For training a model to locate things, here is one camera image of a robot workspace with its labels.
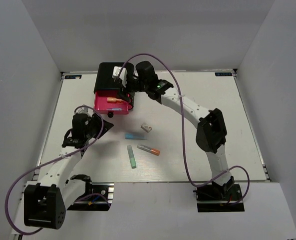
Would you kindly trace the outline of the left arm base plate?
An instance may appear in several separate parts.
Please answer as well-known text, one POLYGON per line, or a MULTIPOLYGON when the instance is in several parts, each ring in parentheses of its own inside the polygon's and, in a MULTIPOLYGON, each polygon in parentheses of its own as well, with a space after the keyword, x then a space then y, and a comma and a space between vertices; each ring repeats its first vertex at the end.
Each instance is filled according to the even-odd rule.
POLYGON ((78 197, 68 211, 79 212, 107 212, 112 205, 114 183, 91 183, 87 192, 78 197))

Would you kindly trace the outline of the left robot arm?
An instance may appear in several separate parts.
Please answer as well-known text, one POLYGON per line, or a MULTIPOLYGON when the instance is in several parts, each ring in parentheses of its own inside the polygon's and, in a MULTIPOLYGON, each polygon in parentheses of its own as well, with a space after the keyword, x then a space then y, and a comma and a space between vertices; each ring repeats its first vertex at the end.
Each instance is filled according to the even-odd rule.
POLYGON ((113 124, 94 113, 76 113, 72 127, 65 133, 60 160, 47 173, 24 190, 23 221, 28 227, 59 229, 66 210, 76 201, 95 195, 91 177, 74 174, 74 167, 82 160, 86 146, 106 134, 113 124))

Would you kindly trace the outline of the pink top drawer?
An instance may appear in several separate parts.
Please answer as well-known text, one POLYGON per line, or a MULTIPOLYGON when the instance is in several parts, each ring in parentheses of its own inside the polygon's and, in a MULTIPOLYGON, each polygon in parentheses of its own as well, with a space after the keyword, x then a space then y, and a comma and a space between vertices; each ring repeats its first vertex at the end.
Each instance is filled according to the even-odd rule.
POLYGON ((95 93, 94 99, 94 108, 95 110, 102 114, 107 115, 109 118, 112 118, 116 115, 127 115, 129 114, 129 103, 123 101, 121 103, 108 103, 107 98, 117 98, 120 99, 117 95, 118 90, 98 90, 95 93), (110 108, 122 108, 122 111, 108 111, 110 108))

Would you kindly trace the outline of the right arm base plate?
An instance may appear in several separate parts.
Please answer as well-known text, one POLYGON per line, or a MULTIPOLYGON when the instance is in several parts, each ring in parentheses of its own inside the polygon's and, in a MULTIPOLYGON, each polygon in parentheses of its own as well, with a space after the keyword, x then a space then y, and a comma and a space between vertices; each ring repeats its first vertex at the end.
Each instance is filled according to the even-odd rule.
POLYGON ((233 213, 244 212, 239 184, 234 184, 225 195, 221 195, 212 185, 206 185, 193 191, 196 196, 199 213, 233 213))

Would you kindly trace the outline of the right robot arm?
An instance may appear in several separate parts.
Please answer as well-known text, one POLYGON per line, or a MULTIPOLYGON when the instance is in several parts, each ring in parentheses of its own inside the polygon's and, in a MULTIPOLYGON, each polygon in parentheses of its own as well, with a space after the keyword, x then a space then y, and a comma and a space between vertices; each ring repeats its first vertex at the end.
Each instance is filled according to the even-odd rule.
POLYGON ((214 195, 226 199, 235 182, 225 154, 227 130, 222 112, 196 104, 181 93, 177 82, 159 79, 148 61, 138 63, 136 71, 138 76, 134 77, 124 65, 113 68, 113 79, 121 83, 120 98, 130 102, 130 93, 144 92, 150 99, 179 113, 183 121, 188 120, 196 128, 197 146, 208 158, 214 195))

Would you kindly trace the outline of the blue pen refill case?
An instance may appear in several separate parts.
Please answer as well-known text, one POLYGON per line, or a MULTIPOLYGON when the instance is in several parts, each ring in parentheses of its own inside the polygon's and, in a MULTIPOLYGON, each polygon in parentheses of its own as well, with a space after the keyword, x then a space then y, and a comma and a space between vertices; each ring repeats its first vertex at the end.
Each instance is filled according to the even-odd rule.
POLYGON ((107 111, 122 111, 122 108, 108 108, 107 111))

